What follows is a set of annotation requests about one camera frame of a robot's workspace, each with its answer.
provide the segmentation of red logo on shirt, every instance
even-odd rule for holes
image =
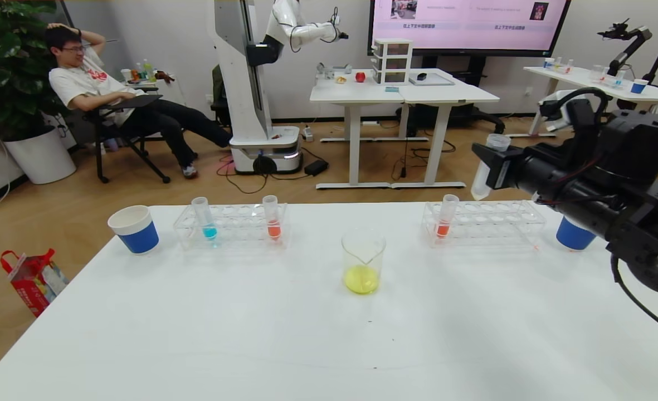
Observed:
[[[97,81],[101,82],[104,82],[106,79],[108,79],[108,75],[104,71],[95,71],[94,69],[89,69],[89,75],[92,79],[96,79]]]

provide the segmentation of sneaker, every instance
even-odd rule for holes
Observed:
[[[188,180],[192,180],[193,178],[197,177],[197,170],[194,168],[193,165],[189,165],[188,167],[183,167],[181,168],[181,170],[183,170],[183,175]]]

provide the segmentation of glasses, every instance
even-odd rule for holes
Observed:
[[[76,46],[76,47],[62,47],[64,50],[71,50],[74,53],[84,53],[84,47],[83,46]]]

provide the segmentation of person's hand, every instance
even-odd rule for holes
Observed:
[[[128,99],[135,98],[135,94],[132,94],[130,92],[118,92],[118,96],[120,96],[120,99],[123,99],[123,100],[128,100]]]
[[[71,28],[64,25],[63,23],[57,23],[57,22],[49,23],[49,25],[47,25],[46,28],[47,30],[51,30],[51,28],[59,28],[59,26],[63,26],[64,28],[67,28],[67,30],[69,31],[71,30]]]

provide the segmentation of potted plant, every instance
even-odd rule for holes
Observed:
[[[76,170],[59,132],[41,115],[67,112],[49,85],[55,64],[43,40],[46,24],[36,17],[55,10],[56,2],[0,1],[0,140],[37,184]]]

